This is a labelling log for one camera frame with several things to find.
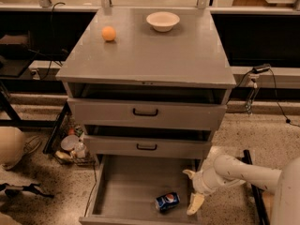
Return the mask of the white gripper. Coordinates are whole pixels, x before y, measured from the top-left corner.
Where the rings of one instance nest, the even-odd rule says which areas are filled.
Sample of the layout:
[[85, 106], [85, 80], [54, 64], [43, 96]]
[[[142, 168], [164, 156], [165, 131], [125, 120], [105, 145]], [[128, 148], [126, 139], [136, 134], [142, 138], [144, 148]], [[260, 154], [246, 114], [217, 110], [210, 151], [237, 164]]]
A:
[[219, 188], [231, 188], [245, 184], [244, 180], [229, 179], [217, 174], [214, 168], [199, 172], [183, 170], [183, 173], [192, 180], [192, 186], [196, 192], [190, 195], [190, 202], [187, 209], [189, 216], [196, 214], [201, 208], [204, 202], [203, 195], [210, 195]]

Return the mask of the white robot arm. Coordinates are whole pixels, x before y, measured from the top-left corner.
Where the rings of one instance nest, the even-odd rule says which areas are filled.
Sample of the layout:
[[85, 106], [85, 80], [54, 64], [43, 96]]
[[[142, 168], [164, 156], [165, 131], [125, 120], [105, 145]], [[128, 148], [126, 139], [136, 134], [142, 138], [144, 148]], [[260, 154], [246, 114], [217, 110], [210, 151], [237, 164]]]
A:
[[187, 209], [189, 216], [198, 212], [204, 198], [218, 188], [240, 181], [275, 195], [270, 225], [300, 225], [300, 158], [291, 160], [281, 170], [246, 164], [236, 157], [220, 155], [211, 167], [194, 172], [183, 170], [194, 191]]

